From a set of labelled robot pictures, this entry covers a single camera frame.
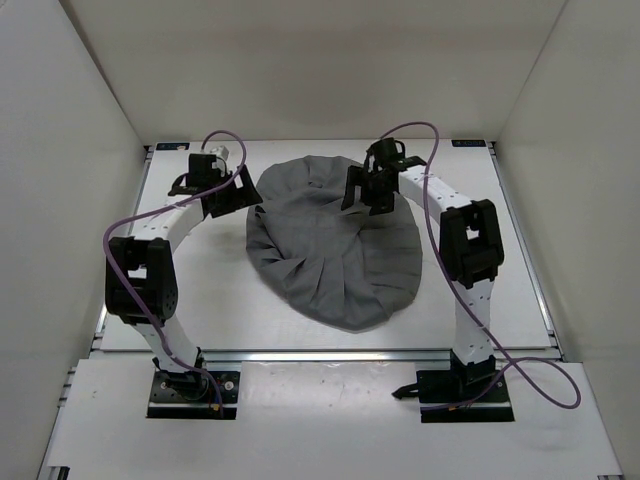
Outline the grey pleated skirt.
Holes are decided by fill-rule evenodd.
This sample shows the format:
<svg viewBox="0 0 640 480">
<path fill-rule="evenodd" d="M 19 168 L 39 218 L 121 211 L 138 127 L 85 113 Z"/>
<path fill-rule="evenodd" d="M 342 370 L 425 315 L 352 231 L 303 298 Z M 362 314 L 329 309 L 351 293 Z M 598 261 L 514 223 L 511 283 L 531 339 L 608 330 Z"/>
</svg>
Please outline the grey pleated skirt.
<svg viewBox="0 0 640 480">
<path fill-rule="evenodd" d="M 305 156 L 268 167 L 263 201 L 246 218 L 246 252 L 261 279 L 291 308 L 350 332 L 387 322 L 416 298 L 423 249 L 409 202 L 372 216 L 362 203 L 342 209 L 342 157 Z"/>
</svg>

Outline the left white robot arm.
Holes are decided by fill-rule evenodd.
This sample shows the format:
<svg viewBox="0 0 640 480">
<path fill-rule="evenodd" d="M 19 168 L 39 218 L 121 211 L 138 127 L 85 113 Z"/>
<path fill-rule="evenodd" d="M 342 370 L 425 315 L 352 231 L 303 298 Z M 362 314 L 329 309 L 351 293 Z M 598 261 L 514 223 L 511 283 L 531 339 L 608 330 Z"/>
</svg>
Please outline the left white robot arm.
<svg viewBox="0 0 640 480">
<path fill-rule="evenodd" d="M 189 155 L 188 170 L 173 182 L 175 199 L 137 218 L 143 224 L 127 237 L 107 242 L 107 311 L 141 335 L 155 354 L 154 364 L 174 375 L 174 385 L 188 398 L 208 389 L 209 373 L 201 350 L 177 318 L 178 282 L 173 255 L 183 240 L 207 219 L 262 202 L 246 165 L 227 165 L 228 149 L 216 147 Z"/>
</svg>

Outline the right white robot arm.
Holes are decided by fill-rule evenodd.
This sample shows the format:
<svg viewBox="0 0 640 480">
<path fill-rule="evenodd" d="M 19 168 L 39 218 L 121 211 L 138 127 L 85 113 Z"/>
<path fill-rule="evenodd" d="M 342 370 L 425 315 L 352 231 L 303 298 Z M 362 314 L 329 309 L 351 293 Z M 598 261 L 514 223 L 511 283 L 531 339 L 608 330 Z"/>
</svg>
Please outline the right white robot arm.
<svg viewBox="0 0 640 480">
<path fill-rule="evenodd" d="M 470 199 L 428 167 L 420 157 L 408 157 L 403 142 L 380 139 L 366 150 L 361 166 L 348 168 L 341 208 L 361 202 L 370 215 L 387 214 L 398 195 L 422 204 L 436 260 L 456 298 L 448 387 L 467 401 L 483 390 L 484 379 L 495 370 L 490 300 L 504 247 L 494 203 Z"/>
</svg>

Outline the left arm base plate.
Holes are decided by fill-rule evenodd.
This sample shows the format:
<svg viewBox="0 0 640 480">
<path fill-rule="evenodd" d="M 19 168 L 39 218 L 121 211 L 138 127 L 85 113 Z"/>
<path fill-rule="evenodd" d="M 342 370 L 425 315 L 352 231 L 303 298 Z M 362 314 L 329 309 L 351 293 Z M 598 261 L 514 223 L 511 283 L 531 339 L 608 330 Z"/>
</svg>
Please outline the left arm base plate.
<svg viewBox="0 0 640 480">
<path fill-rule="evenodd" d="M 156 369 L 148 397 L 146 417 L 171 420 L 235 420 L 241 371 L 224 367 L 210 370 L 215 380 L 194 372 L 169 373 Z"/>
</svg>

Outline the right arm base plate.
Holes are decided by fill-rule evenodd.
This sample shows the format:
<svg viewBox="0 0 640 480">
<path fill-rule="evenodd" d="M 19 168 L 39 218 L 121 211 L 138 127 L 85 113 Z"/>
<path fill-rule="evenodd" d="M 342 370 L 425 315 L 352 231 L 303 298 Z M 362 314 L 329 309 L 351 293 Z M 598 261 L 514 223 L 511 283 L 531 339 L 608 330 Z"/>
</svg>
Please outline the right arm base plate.
<svg viewBox="0 0 640 480">
<path fill-rule="evenodd" d="M 423 424 L 509 423 L 515 420 L 503 375 L 491 356 L 468 365 L 454 355 L 446 370 L 419 370 L 416 381 L 392 393 L 397 400 L 419 400 Z"/>
</svg>

